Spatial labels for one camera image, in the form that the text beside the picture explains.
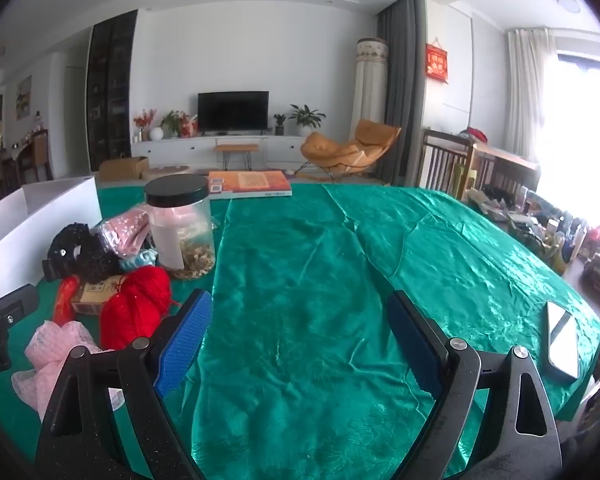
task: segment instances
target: orange lounge chair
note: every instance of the orange lounge chair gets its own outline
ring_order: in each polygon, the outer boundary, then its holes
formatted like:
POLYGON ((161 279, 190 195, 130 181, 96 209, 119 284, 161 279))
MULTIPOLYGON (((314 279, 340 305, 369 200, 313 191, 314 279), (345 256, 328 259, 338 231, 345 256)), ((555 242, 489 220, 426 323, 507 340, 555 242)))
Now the orange lounge chair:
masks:
POLYGON ((334 176, 364 171, 386 153, 398 134, 400 128, 366 119, 360 119, 355 140, 346 144, 338 144, 323 134, 313 132, 300 147, 307 162, 298 171, 313 164, 332 179, 334 176))

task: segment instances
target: small box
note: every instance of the small box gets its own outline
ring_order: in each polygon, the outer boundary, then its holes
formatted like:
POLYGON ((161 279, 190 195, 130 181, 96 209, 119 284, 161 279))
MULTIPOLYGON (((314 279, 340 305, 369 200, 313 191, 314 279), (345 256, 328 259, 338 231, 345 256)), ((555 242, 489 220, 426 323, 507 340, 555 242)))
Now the small box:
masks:
POLYGON ((112 160, 105 160, 100 165, 98 180, 101 182, 139 180, 142 178, 142 172, 148 169, 149 159, 145 156, 114 158, 112 160))
POLYGON ((100 283, 84 283, 71 298, 71 304, 78 314, 99 316, 102 305, 118 291, 124 276, 111 276, 100 283))

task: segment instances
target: orange book cover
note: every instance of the orange book cover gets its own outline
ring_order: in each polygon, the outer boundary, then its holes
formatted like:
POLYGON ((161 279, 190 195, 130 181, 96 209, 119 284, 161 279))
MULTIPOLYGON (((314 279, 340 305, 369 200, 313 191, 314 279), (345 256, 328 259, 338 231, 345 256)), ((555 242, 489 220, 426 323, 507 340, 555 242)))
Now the orange book cover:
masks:
POLYGON ((291 184, 282 171, 209 172, 209 196, 212 199, 290 195, 291 184))

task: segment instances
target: red flowers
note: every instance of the red flowers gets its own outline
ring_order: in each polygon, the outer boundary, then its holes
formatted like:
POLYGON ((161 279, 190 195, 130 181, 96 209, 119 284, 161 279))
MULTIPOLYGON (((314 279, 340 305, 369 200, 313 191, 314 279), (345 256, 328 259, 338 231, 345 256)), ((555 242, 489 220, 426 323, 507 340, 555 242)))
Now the red flowers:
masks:
POLYGON ((142 110, 142 115, 134 117, 134 123, 138 128, 146 128, 154 121, 155 113, 158 110, 149 110, 149 113, 142 110))

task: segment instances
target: black yarn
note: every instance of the black yarn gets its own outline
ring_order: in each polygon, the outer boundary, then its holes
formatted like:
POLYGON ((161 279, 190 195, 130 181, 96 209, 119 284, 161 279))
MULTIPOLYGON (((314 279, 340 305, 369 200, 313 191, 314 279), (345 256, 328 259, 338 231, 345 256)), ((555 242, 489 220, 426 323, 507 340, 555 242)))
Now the black yarn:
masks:
POLYGON ((77 274, 74 250, 90 237, 89 226, 78 223, 69 224, 56 235, 46 254, 48 260, 42 262, 47 281, 77 274))
POLYGON ((78 274, 83 281, 98 283, 123 272, 119 258, 103 248, 100 237, 91 234, 87 224, 63 228, 51 242, 47 257, 42 266, 50 282, 78 274), (80 254, 74 257, 76 247, 80 247, 80 254))
POLYGON ((112 251, 105 251, 98 235, 85 240, 78 254, 78 276, 88 283, 103 282, 116 274, 122 274, 120 259, 112 251))

